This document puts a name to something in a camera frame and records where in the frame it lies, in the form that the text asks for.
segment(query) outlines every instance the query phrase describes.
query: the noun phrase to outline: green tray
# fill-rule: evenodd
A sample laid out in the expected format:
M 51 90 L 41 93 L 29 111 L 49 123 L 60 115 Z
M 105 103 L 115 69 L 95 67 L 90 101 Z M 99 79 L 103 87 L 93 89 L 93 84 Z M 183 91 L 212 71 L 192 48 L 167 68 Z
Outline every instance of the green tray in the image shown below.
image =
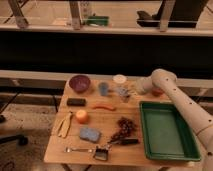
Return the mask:
M 140 111 L 147 158 L 200 161 L 192 131 L 174 105 L 140 102 Z

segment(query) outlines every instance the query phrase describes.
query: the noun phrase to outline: bowl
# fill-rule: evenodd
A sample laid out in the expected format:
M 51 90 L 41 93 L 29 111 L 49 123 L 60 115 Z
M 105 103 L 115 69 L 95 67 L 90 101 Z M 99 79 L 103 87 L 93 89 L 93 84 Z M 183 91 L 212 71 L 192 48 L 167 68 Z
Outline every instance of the bowl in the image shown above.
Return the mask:
M 86 75 L 76 75 L 70 79 L 69 85 L 76 93 L 83 93 L 89 88 L 90 82 Z

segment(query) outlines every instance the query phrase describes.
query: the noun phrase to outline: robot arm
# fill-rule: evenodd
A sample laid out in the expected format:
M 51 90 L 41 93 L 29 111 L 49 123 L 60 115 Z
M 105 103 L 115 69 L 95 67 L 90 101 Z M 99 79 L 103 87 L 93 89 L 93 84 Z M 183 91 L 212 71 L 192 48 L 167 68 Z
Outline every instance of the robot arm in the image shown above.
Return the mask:
M 136 89 L 140 94 L 147 93 L 154 87 L 164 91 L 207 150 L 203 170 L 213 170 L 213 118 L 177 87 L 176 80 L 177 77 L 172 72 L 156 69 L 150 77 L 138 80 Z

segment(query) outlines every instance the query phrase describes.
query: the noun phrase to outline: bunch of grapes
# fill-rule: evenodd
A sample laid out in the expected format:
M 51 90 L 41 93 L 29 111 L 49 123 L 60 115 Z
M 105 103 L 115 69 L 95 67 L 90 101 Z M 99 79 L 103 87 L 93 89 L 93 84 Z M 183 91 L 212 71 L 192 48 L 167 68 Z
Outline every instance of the bunch of grapes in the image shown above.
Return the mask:
M 111 141 L 117 141 L 125 137 L 129 137 L 131 133 L 136 130 L 136 125 L 131 119 L 122 117 L 117 123 L 120 130 L 112 135 Z

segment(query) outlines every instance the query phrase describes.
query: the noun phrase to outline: blue sponge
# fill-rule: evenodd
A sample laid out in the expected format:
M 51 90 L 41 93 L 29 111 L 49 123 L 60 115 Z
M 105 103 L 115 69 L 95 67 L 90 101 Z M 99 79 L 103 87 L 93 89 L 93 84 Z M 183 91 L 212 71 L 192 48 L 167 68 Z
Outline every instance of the blue sponge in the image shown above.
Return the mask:
M 96 142 L 98 142 L 100 136 L 101 136 L 100 131 L 98 131 L 94 128 L 82 127 L 80 129 L 79 137 L 81 139 L 88 140 L 88 141 L 91 141 L 93 143 L 96 143 Z

